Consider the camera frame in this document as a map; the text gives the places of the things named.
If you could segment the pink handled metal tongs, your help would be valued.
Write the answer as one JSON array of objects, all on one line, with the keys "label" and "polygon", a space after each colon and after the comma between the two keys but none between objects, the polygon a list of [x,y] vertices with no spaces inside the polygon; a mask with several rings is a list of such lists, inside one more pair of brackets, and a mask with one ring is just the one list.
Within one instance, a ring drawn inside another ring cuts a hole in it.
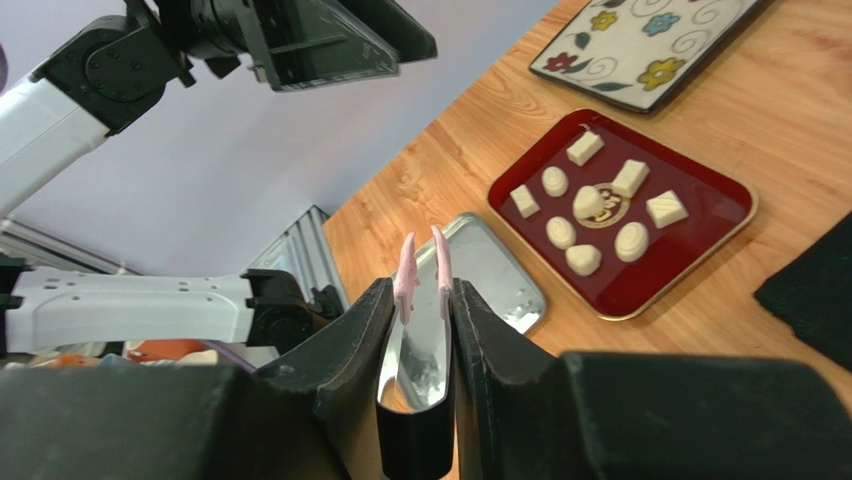
[{"label": "pink handled metal tongs", "polygon": [[431,227],[434,275],[426,303],[415,305],[415,236],[403,243],[393,278],[393,310],[376,389],[376,415],[385,479],[441,479],[452,468],[455,443],[449,245]]}]

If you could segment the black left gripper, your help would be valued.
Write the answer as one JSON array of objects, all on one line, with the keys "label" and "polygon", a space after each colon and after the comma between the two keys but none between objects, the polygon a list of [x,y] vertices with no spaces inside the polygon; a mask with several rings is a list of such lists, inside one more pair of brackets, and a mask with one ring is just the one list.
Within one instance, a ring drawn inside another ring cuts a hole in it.
[{"label": "black left gripper", "polygon": [[174,47],[225,77],[249,54],[277,92],[395,76],[438,56],[435,37],[393,0],[158,1]]}]

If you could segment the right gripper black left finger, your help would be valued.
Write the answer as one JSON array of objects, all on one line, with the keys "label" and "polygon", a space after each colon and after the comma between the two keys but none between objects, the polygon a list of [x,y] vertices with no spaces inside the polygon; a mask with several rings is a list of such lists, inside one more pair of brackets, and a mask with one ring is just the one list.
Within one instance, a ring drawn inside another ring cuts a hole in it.
[{"label": "right gripper black left finger", "polygon": [[296,401],[305,420],[284,439],[294,478],[381,479],[377,377],[394,313],[393,283],[375,280],[340,317],[256,376]]}]

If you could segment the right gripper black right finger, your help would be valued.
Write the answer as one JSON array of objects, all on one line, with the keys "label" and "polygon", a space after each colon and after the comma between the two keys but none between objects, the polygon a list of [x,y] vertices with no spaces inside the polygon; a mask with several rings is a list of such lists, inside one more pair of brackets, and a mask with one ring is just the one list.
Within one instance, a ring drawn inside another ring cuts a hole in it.
[{"label": "right gripper black right finger", "polygon": [[500,317],[468,280],[451,297],[459,474],[462,479],[546,479],[541,375],[554,357]]}]

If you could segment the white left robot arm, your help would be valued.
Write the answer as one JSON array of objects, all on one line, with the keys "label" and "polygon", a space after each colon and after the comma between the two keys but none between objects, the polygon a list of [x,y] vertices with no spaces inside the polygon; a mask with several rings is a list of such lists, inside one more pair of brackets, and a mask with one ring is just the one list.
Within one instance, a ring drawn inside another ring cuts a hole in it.
[{"label": "white left robot arm", "polygon": [[237,273],[355,177],[295,141],[331,141],[320,110],[438,54],[422,1],[131,1],[1,100],[1,211],[166,275],[25,272],[14,352],[136,339],[249,336]]}]

